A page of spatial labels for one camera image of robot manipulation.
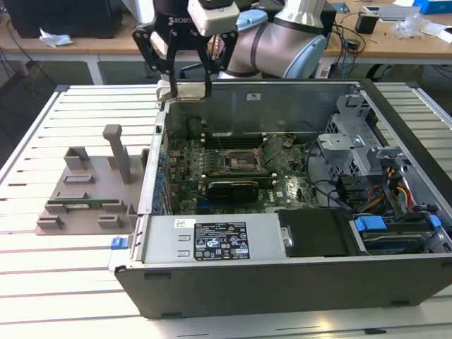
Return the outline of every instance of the wooden desk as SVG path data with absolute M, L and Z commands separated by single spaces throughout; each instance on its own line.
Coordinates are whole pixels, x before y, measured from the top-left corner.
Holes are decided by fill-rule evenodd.
M 377 0 L 372 5 L 389 5 L 393 0 Z M 351 13 L 356 13 L 366 2 L 346 1 Z M 345 14 L 336 16 L 337 23 L 340 23 Z M 452 25 L 452 14 L 439 14 L 425 16 L 435 23 Z M 357 16 L 349 16 L 344 19 L 342 25 L 347 28 L 355 29 Z M 0 47 L 4 49 L 6 57 L 9 60 L 27 61 L 28 58 L 21 52 L 14 41 L 9 36 L 6 29 L 7 18 L 4 18 L 0 25 Z M 99 69 L 99 63 L 102 61 L 142 61 L 135 42 L 132 39 L 131 32 L 136 24 L 132 16 L 124 16 L 123 25 L 119 29 L 114 39 L 95 39 L 90 37 L 74 38 L 74 43 L 69 46 L 60 46 L 56 49 L 46 46 L 38 39 L 20 39 L 17 33 L 16 37 L 21 47 L 36 61 L 83 61 L 93 78 L 95 85 L 102 85 L 103 79 Z M 413 38 L 398 40 L 390 29 L 393 23 L 377 22 L 375 31 L 372 35 L 363 35 L 366 40 L 366 49 L 357 57 L 358 64 L 451 64 L 452 45 L 443 40 L 430 35 L 425 38 Z M 351 32 L 345 32 L 346 37 L 353 37 Z M 328 48 L 323 53 L 319 67 L 329 69 L 340 53 L 340 40 L 337 35 L 332 35 Z M 194 52 L 180 52 L 177 55 L 177 61 L 199 61 Z
M 367 2 L 345 1 L 350 13 L 362 11 L 362 7 Z M 377 0 L 371 3 L 372 6 L 391 5 L 393 0 Z M 348 16 L 338 13 L 336 23 L 346 28 L 355 30 L 357 15 Z M 424 16 L 433 23 L 452 25 L 452 14 L 434 14 Z M 414 37 L 411 39 L 397 39 L 391 28 L 394 23 L 382 23 L 377 21 L 375 30 L 371 35 L 362 34 L 366 40 L 365 50 L 359 54 L 356 62 L 358 64 L 450 64 L 452 60 L 452 45 L 431 36 L 425 35 L 423 38 Z M 346 38 L 360 40 L 355 34 L 345 31 Z M 340 39 L 336 34 L 332 34 L 328 43 L 328 48 L 323 53 L 321 67 L 328 68 L 335 61 L 340 53 Z

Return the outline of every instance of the barcode sticker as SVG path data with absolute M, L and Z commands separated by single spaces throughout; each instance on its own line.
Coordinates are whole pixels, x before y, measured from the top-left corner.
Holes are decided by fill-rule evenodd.
M 174 228 L 195 228 L 196 219 L 176 219 Z

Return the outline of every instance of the power supply label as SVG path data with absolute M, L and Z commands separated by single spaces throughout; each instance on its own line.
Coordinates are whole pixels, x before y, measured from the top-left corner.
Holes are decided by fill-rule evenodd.
M 246 223 L 195 224 L 194 258 L 197 261 L 249 259 Z

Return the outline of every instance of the blue tab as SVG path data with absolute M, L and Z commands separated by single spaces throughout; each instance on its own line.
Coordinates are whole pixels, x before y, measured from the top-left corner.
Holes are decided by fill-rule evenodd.
M 358 217 L 355 224 L 357 225 L 359 231 L 386 231 L 388 229 L 383 218 L 378 215 L 363 215 Z
M 110 244 L 110 249 L 127 249 L 127 238 L 115 237 Z
M 358 229 L 358 232 L 364 231 L 366 227 L 362 224 L 360 219 L 355 220 L 356 228 Z
M 430 222 L 432 223 L 435 230 L 439 231 L 441 229 L 441 221 L 436 215 L 429 216 Z

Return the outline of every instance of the yellow cable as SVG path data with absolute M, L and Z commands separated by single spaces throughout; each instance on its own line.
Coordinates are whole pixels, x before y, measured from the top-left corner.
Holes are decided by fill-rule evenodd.
M 365 210 L 368 210 L 369 208 L 374 207 L 377 203 L 379 203 L 380 201 L 383 200 L 385 196 L 380 196 L 379 198 L 377 198 L 376 200 L 374 200 L 374 202 L 370 203 L 367 207 L 365 207 L 361 212 L 364 212 Z
M 402 187 L 398 187 L 397 188 L 399 191 L 401 191 L 401 192 L 403 192 L 403 195 L 405 196 L 405 204 L 406 204 L 406 206 L 407 206 L 407 208 L 409 208 L 408 207 L 408 195 L 407 195 L 407 192 L 402 188 Z

